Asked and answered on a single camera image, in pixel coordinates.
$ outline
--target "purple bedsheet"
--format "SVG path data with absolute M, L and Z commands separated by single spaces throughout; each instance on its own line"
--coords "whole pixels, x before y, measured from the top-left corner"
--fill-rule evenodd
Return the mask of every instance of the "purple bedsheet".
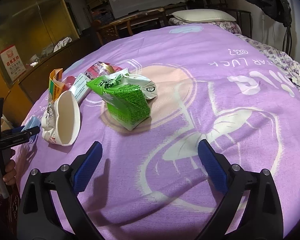
M 17 148 L 21 193 L 31 169 L 54 171 L 96 140 L 103 157 L 78 198 L 105 239 L 192 240 L 222 198 L 197 156 L 198 142 L 206 138 L 230 163 L 256 172 L 268 168 L 281 200 L 284 234 L 297 223 L 300 93 L 264 55 L 217 26 L 171 26 L 106 44 L 66 75 L 78 75 L 96 61 L 128 67 L 156 83 L 151 118 L 129 132 L 91 92 L 80 105 L 82 126 L 73 146 L 48 144 L 40 135 Z M 45 92 L 25 122 L 32 115 L 41 118 L 47 99 Z M 246 200 L 229 230 L 238 225 Z

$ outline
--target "blue gripper pad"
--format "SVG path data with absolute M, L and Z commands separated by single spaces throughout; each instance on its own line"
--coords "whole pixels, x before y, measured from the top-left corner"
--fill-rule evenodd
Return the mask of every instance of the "blue gripper pad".
M 95 142 L 86 154 L 88 156 L 73 176 L 73 191 L 76 195 L 86 189 L 86 186 L 88 185 L 94 171 L 96 170 L 96 167 L 101 160 L 101 143 Z
M 222 169 L 207 143 L 206 140 L 199 142 L 198 156 L 213 182 L 215 189 L 225 195 L 228 192 L 227 174 Z

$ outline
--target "crumpled plastic bag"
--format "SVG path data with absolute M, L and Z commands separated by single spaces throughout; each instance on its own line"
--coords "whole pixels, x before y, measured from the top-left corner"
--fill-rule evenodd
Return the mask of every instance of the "crumpled plastic bag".
M 144 76 L 130 74 L 127 69 L 100 76 L 88 82 L 87 86 L 107 102 L 111 116 L 129 131 L 150 116 L 146 99 L 158 95 L 154 82 Z

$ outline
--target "pillow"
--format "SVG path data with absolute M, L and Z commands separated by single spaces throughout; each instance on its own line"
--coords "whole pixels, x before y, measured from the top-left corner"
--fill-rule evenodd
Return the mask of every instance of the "pillow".
M 213 9 L 193 9 L 174 12 L 180 21 L 187 23 L 234 22 L 236 19 L 226 12 Z

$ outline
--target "chair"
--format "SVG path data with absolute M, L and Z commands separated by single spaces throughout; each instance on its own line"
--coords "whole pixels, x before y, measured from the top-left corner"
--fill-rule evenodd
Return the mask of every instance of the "chair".
M 149 21 L 160 19 L 163 20 L 164 26 L 168 26 L 168 20 L 164 7 L 152 8 L 144 11 L 138 11 L 130 15 L 118 18 L 107 25 L 101 25 L 100 21 L 94 21 L 91 26 L 97 32 L 97 36 L 101 45 L 110 41 L 120 39 L 118 30 L 127 28 L 130 36 L 133 35 L 132 27 L 140 23 L 146 23 Z

